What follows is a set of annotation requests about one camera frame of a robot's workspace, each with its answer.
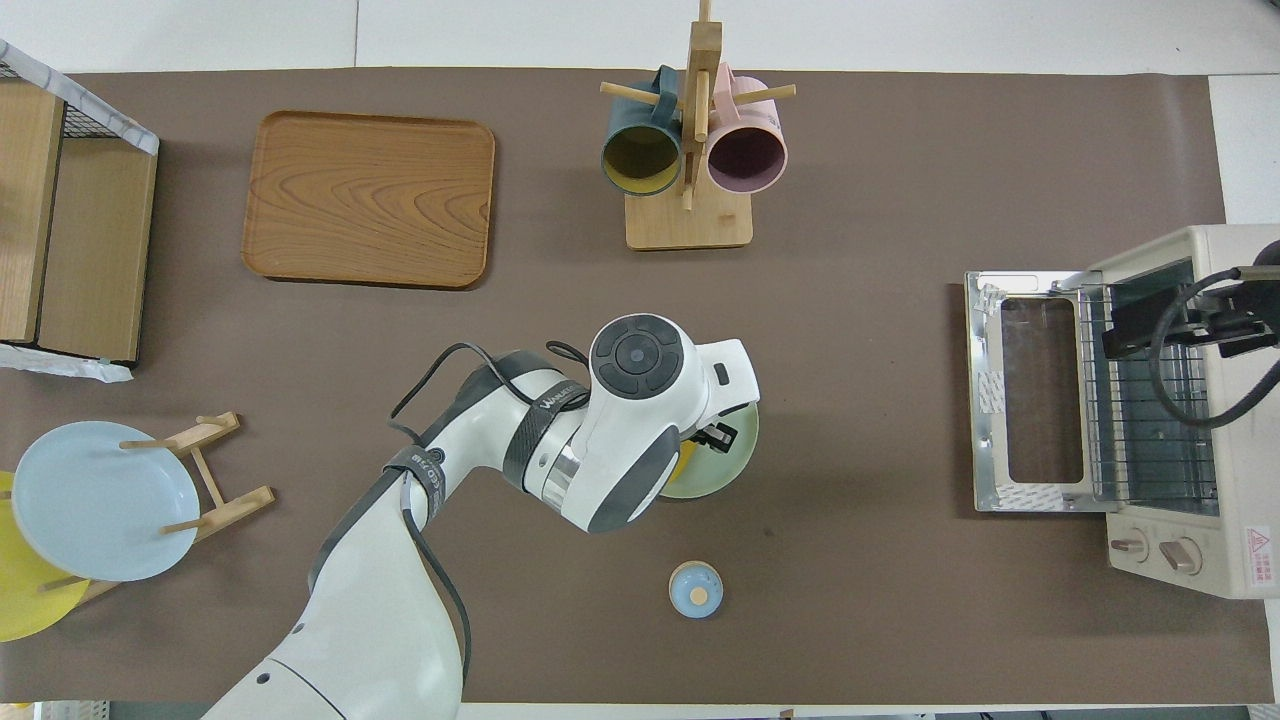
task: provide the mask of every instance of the mug handle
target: mug handle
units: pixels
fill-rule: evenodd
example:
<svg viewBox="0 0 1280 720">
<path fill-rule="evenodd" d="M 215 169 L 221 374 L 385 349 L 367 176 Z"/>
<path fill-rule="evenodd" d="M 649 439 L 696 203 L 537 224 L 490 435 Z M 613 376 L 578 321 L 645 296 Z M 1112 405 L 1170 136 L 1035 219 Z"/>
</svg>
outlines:
<svg viewBox="0 0 1280 720">
<path fill-rule="evenodd" d="M 716 101 L 716 113 L 721 122 L 736 123 L 742 119 L 733 104 L 733 72 L 728 69 L 728 63 L 721 63 L 716 69 L 716 91 L 712 94 Z"/>
<path fill-rule="evenodd" d="M 657 126 L 666 126 L 676 114 L 676 68 L 659 67 L 649 87 L 658 94 L 658 104 L 653 106 L 653 122 Z"/>
</svg>

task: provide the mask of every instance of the mug rack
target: mug rack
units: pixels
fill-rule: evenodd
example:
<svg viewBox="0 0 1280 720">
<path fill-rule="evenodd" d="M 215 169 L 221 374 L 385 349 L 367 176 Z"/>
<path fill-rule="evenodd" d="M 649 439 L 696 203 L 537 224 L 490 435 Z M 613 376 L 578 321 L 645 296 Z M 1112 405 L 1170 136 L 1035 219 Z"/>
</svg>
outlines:
<svg viewBox="0 0 1280 720">
<path fill-rule="evenodd" d="M 708 177 L 707 133 L 712 83 L 721 63 L 722 23 L 710 19 L 710 0 L 699 0 L 698 19 L 689 32 L 689 60 L 681 101 L 681 179 L 657 195 L 627 195 L 627 247 L 631 250 L 691 250 L 741 247 L 751 242 L 751 196 L 728 192 Z M 649 105 L 658 95 L 625 85 L 602 82 L 600 92 Z M 782 100 L 796 94 L 795 85 L 733 95 L 735 105 Z"/>
</svg>

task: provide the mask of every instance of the warning label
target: warning label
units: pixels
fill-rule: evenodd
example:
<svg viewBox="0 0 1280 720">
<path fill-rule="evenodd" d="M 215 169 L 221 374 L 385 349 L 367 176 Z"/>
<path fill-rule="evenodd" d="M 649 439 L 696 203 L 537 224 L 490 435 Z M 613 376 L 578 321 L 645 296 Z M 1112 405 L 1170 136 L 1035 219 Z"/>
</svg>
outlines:
<svg viewBox="0 0 1280 720">
<path fill-rule="evenodd" d="M 1271 527 L 1244 528 L 1244 542 L 1249 547 L 1249 585 L 1256 588 L 1275 585 L 1276 577 L 1271 569 Z"/>
</svg>

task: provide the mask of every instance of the table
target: table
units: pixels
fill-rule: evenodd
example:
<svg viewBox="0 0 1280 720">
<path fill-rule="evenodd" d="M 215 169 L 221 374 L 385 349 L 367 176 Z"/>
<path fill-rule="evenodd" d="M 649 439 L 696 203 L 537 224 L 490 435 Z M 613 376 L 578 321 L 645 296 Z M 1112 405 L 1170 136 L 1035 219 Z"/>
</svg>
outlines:
<svg viewBox="0 0 1280 720">
<path fill-rule="evenodd" d="M 625 76 L 78 78 L 163 138 L 141 364 L 114 387 L 0 374 L 0 466 L 67 421 L 164 434 L 236 410 L 243 429 L 209 460 L 225 492 L 271 484 L 279 502 L 0 646 L 0 700 L 216 698 L 292 625 L 316 548 L 399 445 L 387 411 L 440 348 L 585 346 L 613 316 L 654 311 L 700 342 L 742 338 L 763 391 L 756 455 L 724 492 L 600 537 L 495 473 L 470 478 L 428 530 L 471 611 L 465 700 L 1270 702 L 1261 603 L 1108 569 L 1102 518 L 972 503 L 963 272 L 1082 268 L 1221 222 L 1204 78 L 759 73 L 800 95 L 755 240 L 636 254 L 598 170 L 596 87 Z M 488 275 L 433 292 L 247 270 L 253 133 L 284 108 L 489 124 Z M 468 369 L 440 377 L 417 423 Z M 726 582 L 709 621 L 664 598 L 689 559 Z"/>
</svg>

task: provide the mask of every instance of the white floor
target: white floor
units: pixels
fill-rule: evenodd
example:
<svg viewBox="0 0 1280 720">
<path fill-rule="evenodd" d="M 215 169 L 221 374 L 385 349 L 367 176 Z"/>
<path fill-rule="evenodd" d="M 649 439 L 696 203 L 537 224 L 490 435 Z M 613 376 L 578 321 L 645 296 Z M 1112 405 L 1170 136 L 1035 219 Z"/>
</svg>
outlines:
<svg viewBox="0 0 1280 720">
<path fill-rule="evenodd" d="M 1280 9 L 1266 0 L 717 0 L 712 13 L 724 22 L 724 58 L 742 68 L 1215 76 L 1226 219 L 1280 223 Z M 696 0 L 0 0 L 0 38 L 63 72 L 678 67 L 695 14 Z M 1267 616 L 1280 678 L 1280 601 L 1267 603 Z M 781 710 L 465 705 L 460 717 Z"/>
</svg>

